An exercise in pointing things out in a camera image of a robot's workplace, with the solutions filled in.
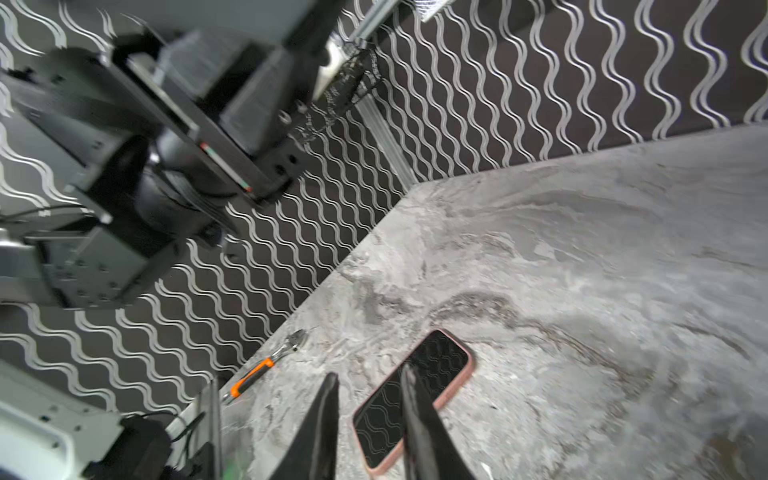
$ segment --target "gray marble vein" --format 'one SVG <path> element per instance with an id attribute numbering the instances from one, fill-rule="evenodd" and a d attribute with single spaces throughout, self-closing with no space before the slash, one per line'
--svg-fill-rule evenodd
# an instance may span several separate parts
<path id="1" fill-rule="evenodd" d="M 310 331 L 224 409 L 230 471 L 268 478 L 334 371 L 336 478 L 366 478 L 352 411 L 443 326 L 478 361 L 441 411 L 478 479 L 766 478 L 767 144 L 739 127 L 420 184 L 261 349 Z"/>

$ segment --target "black screen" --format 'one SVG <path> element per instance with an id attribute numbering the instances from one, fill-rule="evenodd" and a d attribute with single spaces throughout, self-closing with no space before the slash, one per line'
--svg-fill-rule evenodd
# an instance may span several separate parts
<path id="1" fill-rule="evenodd" d="M 410 362 L 434 402 L 467 365 L 469 358 L 443 332 L 430 333 L 405 360 Z M 402 365 L 353 417 L 366 462 L 375 468 L 402 438 L 400 373 Z"/>

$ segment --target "orange and black handle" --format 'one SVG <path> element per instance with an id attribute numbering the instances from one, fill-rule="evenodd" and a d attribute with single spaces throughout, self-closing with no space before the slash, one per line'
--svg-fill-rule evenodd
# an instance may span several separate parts
<path id="1" fill-rule="evenodd" d="M 232 388 L 230 388 L 230 398 L 234 400 L 242 395 L 243 392 L 248 390 L 251 385 L 260 379 L 261 376 L 264 375 L 266 371 L 271 369 L 274 365 L 275 362 L 273 362 L 270 357 L 262 360 L 261 363 L 254 366 L 250 372 L 248 372 L 242 379 L 238 380 L 237 383 L 232 385 Z"/>

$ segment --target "gray marble surface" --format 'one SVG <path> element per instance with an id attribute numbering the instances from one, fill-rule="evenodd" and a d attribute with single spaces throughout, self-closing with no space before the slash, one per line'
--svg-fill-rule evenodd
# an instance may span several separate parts
<path id="1" fill-rule="evenodd" d="M 310 331 L 223 410 L 230 478 L 269 477 L 329 371 L 336 478 L 365 478 L 351 413 L 434 326 L 478 361 L 441 411 L 478 479 L 766 478 L 767 144 L 740 127 L 419 185 L 262 348 Z"/>

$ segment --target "smartphone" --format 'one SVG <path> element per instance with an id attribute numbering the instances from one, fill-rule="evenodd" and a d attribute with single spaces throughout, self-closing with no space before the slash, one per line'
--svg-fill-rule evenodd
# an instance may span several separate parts
<path id="1" fill-rule="evenodd" d="M 430 332 L 386 377 L 352 416 L 353 429 L 370 475 L 381 475 L 402 453 L 400 374 L 410 363 L 432 398 L 443 407 L 475 369 L 469 348 L 443 329 Z"/>

